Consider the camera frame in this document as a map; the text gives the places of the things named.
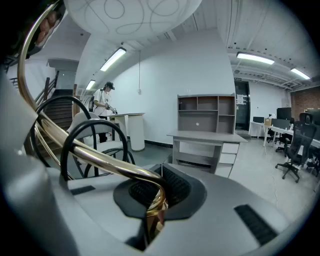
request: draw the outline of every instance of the brick wall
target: brick wall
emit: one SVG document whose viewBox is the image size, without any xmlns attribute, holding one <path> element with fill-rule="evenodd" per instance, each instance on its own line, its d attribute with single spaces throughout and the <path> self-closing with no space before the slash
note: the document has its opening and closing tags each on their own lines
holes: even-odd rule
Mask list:
<svg viewBox="0 0 320 256">
<path fill-rule="evenodd" d="M 295 121 L 307 108 L 320 108 L 320 86 L 291 92 L 291 111 Z"/>
</svg>

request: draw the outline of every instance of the desk drawer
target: desk drawer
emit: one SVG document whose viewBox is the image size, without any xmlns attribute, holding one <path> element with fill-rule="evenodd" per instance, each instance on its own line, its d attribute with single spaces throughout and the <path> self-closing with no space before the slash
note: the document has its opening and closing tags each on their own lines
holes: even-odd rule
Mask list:
<svg viewBox="0 0 320 256">
<path fill-rule="evenodd" d="M 221 153 L 219 163 L 221 164 L 233 164 L 235 162 L 235 154 L 224 154 Z"/>
<path fill-rule="evenodd" d="M 215 170 L 215 175 L 228 178 L 232 169 L 232 165 L 218 164 Z"/>
<path fill-rule="evenodd" d="M 236 154 L 238 152 L 239 144 L 223 143 L 222 153 Z"/>
</svg>

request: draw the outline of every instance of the fluorescent light fixture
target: fluorescent light fixture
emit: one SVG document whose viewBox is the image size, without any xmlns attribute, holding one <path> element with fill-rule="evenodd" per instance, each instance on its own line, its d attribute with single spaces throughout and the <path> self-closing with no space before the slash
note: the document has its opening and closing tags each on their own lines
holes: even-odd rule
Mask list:
<svg viewBox="0 0 320 256">
<path fill-rule="evenodd" d="M 309 76 L 307 76 L 306 74 L 302 73 L 301 71 L 299 71 L 295 68 L 291 69 L 291 71 L 298 74 L 300 77 L 303 77 L 304 79 L 310 79 Z"/>
<path fill-rule="evenodd" d="M 91 87 L 95 84 L 96 80 L 90 80 L 90 82 L 88 83 L 87 87 L 85 88 L 86 90 L 90 90 Z"/>
<path fill-rule="evenodd" d="M 275 61 L 273 59 L 265 58 L 265 57 L 261 57 L 261 56 L 253 55 L 253 54 L 249 54 L 249 53 L 244 53 L 244 52 L 238 52 L 236 57 L 239 59 L 252 60 L 252 61 L 256 61 L 256 62 L 263 62 L 263 63 L 267 63 L 270 65 L 275 63 Z"/>
<path fill-rule="evenodd" d="M 103 64 L 103 66 L 100 68 L 101 71 L 106 71 L 113 63 L 116 62 L 117 59 L 119 59 L 122 55 L 126 53 L 126 49 L 120 47 L 118 50 L 116 50 L 111 57 Z"/>
</svg>

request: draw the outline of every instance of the cardboard box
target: cardboard box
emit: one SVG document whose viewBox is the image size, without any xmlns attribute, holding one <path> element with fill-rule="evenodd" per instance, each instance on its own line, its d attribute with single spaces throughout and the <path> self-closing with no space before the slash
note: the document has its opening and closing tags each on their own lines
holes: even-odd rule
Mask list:
<svg viewBox="0 0 320 256">
<path fill-rule="evenodd" d="M 272 120 L 271 118 L 265 118 L 264 119 L 264 125 L 265 126 L 271 126 L 271 120 Z"/>
</svg>

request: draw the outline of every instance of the black door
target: black door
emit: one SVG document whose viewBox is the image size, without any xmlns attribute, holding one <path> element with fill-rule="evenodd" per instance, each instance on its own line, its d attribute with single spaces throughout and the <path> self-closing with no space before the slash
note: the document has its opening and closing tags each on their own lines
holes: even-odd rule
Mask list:
<svg viewBox="0 0 320 256">
<path fill-rule="evenodd" d="M 236 96 L 235 129 L 249 131 L 250 92 L 248 82 L 234 82 Z"/>
</svg>

